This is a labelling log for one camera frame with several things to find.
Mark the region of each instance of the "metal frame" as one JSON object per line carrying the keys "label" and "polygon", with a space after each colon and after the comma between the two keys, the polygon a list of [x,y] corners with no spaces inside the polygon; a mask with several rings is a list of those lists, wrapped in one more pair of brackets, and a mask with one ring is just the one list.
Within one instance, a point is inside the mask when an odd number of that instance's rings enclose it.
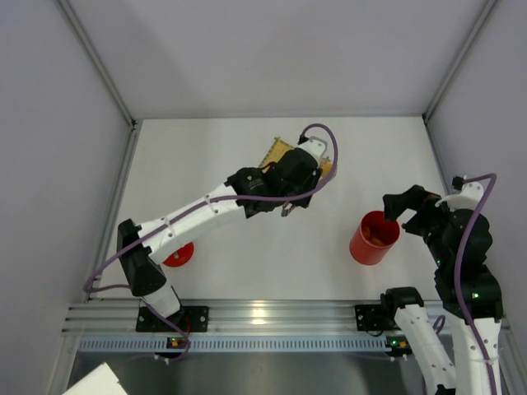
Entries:
{"label": "metal frame", "polygon": [[[499,2],[500,0],[487,0],[483,4],[478,17],[460,46],[459,52],[448,67],[441,84],[423,114],[423,121],[427,127],[431,147],[446,192],[450,190],[450,183],[445,179],[444,166],[436,149],[433,135],[428,129],[428,124]],[[132,164],[135,146],[138,142],[141,124],[138,125],[128,110],[128,106],[96,52],[70,1],[55,0],[55,3],[130,127],[130,136],[114,183],[110,204],[107,207],[107,221],[100,236],[93,265],[88,268],[91,274],[105,259]],[[108,339],[107,336],[112,336],[113,339],[116,339],[116,336],[118,339],[144,338],[144,334],[137,334],[134,331],[138,314],[138,300],[90,300],[87,296],[85,297],[84,304],[74,304],[68,311],[61,337],[61,347],[46,390],[47,394],[60,394],[66,390],[77,349],[81,344],[86,346],[86,343],[82,342],[87,338],[93,340],[101,335],[105,336],[106,339]],[[310,336],[330,341],[331,339],[358,339],[362,336],[357,331],[353,306],[368,302],[187,300],[184,303],[210,306],[209,332],[200,335],[200,337],[194,337],[194,340],[202,339],[204,341],[207,339],[213,341],[216,339],[220,341],[233,337],[254,340],[256,337],[266,339],[287,337],[287,339],[294,341],[294,339]],[[442,311],[441,302],[428,302],[427,311],[431,319],[436,318]],[[166,337],[167,335],[170,334],[156,334],[155,337]],[[501,370],[506,385],[512,393],[527,393],[527,372],[506,320],[502,324]]]}

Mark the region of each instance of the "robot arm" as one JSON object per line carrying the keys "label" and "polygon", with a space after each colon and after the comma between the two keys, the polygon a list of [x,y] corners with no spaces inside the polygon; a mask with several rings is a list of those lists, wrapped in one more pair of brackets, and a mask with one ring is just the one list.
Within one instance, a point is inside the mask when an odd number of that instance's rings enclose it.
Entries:
{"label": "robot arm", "polygon": [[[286,201],[284,198],[313,190],[321,176],[319,165],[326,149],[327,144],[318,138],[301,137],[298,147],[286,152],[279,162],[265,169],[242,168],[186,207],[138,225],[132,220],[122,222],[118,227],[118,251],[145,239],[119,259],[132,294],[142,297],[162,317],[178,323],[184,310],[161,263],[200,235],[272,211]],[[308,207],[309,203],[310,196],[290,204]]]}
{"label": "robot arm", "polygon": [[480,183],[465,185],[460,193],[441,199],[414,185],[400,195],[385,195],[385,218],[395,221],[406,209],[416,211],[403,228],[421,236],[437,264],[436,289],[452,329],[455,372],[450,359],[434,333],[414,288],[395,288],[381,296],[389,317],[404,331],[427,382],[428,393],[463,395],[491,394],[489,376],[501,393],[497,338],[503,308],[496,278],[483,265],[492,244],[487,219],[479,215],[463,255],[462,294],[475,323],[489,361],[483,357],[472,328],[465,322],[455,293],[455,259],[464,228],[483,195]]}

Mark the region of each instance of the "white tabletop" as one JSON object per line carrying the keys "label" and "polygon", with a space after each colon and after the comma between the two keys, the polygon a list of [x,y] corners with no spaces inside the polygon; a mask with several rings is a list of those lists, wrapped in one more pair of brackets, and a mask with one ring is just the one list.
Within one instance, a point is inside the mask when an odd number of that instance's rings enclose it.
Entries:
{"label": "white tabletop", "polygon": [[[182,299],[375,300],[387,288],[415,286],[437,300],[435,264],[422,239],[401,234],[373,267],[348,244],[361,218],[382,210],[385,193],[414,184],[443,193],[420,118],[236,118],[148,120],[142,125],[118,223],[163,216],[202,197],[239,168],[257,166],[275,137],[296,144],[310,123],[325,123],[339,147],[337,177],[310,207],[229,224],[194,241],[192,260],[163,267]],[[315,135],[324,136],[323,131]],[[407,211],[399,223],[412,215]],[[114,232],[110,252],[115,251]],[[119,263],[101,285],[126,283]],[[111,290],[105,296],[130,296]]]}

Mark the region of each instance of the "red plate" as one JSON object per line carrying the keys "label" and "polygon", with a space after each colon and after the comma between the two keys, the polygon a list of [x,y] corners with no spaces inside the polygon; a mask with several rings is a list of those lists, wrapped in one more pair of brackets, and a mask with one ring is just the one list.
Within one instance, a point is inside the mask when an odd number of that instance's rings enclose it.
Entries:
{"label": "red plate", "polygon": [[163,264],[168,267],[180,267],[185,265],[194,254],[194,243],[188,243],[170,255]]}

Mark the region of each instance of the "yellow object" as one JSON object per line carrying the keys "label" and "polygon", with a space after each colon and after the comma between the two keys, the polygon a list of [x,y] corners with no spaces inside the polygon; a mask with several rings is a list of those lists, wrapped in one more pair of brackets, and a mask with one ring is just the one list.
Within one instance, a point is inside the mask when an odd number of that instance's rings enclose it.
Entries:
{"label": "yellow object", "polygon": [[[263,158],[259,167],[264,167],[270,162],[278,162],[286,152],[292,150],[293,148],[294,146],[287,144],[280,137],[275,137],[273,145],[269,149],[267,155]],[[322,169],[321,178],[324,178],[329,173],[331,166],[333,166],[333,163],[331,163],[331,160],[329,160],[328,157],[322,159],[320,162],[320,168]]]}

